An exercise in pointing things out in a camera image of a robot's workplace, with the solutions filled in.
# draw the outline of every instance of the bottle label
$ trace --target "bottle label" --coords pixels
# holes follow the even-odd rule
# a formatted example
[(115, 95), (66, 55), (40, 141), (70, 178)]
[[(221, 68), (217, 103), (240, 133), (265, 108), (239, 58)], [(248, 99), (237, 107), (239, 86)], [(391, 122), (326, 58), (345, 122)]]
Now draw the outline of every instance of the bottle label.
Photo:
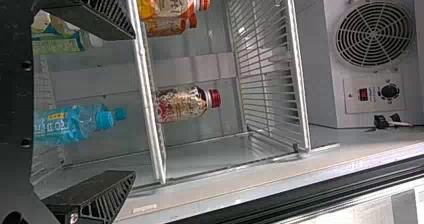
[(34, 140), (38, 144), (68, 144), (86, 137), (79, 127), (81, 107), (73, 106), (35, 114)]
[(180, 18), (153, 19), (146, 21), (148, 37), (163, 37), (182, 34), (186, 29), (186, 21)]
[(137, 0), (141, 18), (188, 18), (194, 13), (194, 0)]
[(158, 122), (167, 123), (202, 116), (208, 109), (197, 87), (174, 88), (156, 93)]

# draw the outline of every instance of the screw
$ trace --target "screw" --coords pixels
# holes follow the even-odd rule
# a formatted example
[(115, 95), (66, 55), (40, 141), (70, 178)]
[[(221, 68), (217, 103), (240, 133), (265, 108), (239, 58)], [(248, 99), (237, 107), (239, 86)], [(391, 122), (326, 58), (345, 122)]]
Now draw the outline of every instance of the screw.
[(22, 148), (31, 148), (31, 140), (28, 139), (28, 138), (22, 140), (21, 147)]
[(30, 61), (23, 61), (21, 65), (22, 69), (24, 69), (25, 71), (32, 71), (32, 63)]
[(78, 221), (78, 214), (77, 213), (73, 213), (71, 214), (71, 220), (69, 221), (70, 224), (75, 224)]

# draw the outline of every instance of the water bottle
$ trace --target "water bottle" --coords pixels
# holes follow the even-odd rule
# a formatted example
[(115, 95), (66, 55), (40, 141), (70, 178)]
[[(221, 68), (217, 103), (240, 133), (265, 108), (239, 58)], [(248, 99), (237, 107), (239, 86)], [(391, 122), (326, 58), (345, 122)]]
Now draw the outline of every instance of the water bottle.
[(115, 119), (106, 106), (75, 105), (48, 112), (35, 113), (34, 142), (61, 145), (86, 140), (93, 132), (114, 127)]
[(93, 108), (97, 112), (101, 112), (101, 111), (112, 112), (113, 119), (115, 120), (115, 124), (117, 122), (127, 120), (127, 118), (128, 118), (127, 110), (125, 108), (122, 108), (122, 107), (115, 108), (113, 110), (109, 110), (109, 108), (105, 104), (92, 104), (92, 105), (84, 105), (84, 106), (86, 108)]

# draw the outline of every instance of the metal wire rack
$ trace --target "metal wire rack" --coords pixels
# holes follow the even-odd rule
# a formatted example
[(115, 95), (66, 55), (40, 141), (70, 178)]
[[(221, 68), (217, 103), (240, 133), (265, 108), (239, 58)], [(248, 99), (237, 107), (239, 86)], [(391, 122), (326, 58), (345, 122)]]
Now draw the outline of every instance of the metal wire rack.
[[(34, 73), (34, 110), (48, 111), (56, 108), (49, 66), (44, 56), (36, 57)], [(34, 145), (31, 182), (38, 184), (65, 164), (63, 147)]]
[(254, 137), (311, 150), (293, 0), (231, 0), (243, 115)]
[[(136, 0), (127, 1), (137, 36), (134, 41), (136, 67), (153, 170), (156, 179), (165, 184), (165, 139), (155, 117), (153, 61)], [(230, 0), (228, 7), (241, 101), (241, 110), (234, 111), (243, 113), (242, 123), (252, 146), (279, 146), (284, 154), (293, 149), (310, 152), (294, 0)]]

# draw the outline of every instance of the juice bottle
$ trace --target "juice bottle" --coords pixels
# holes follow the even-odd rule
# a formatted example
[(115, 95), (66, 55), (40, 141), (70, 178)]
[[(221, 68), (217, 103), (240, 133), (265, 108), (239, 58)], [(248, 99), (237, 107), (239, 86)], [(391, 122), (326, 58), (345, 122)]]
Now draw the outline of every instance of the juice bottle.
[(203, 116), (210, 108), (221, 106), (218, 90), (205, 91), (198, 86), (160, 90), (156, 94), (156, 119), (159, 123)]
[(197, 27), (197, 16), (193, 14), (190, 18), (152, 19), (145, 21), (148, 37), (165, 37), (181, 35), (187, 26), (192, 29)]
[(188, 19), (197, 11), (209, 9), (211, 0), (137, 0), (142, 20), (158, 18)]

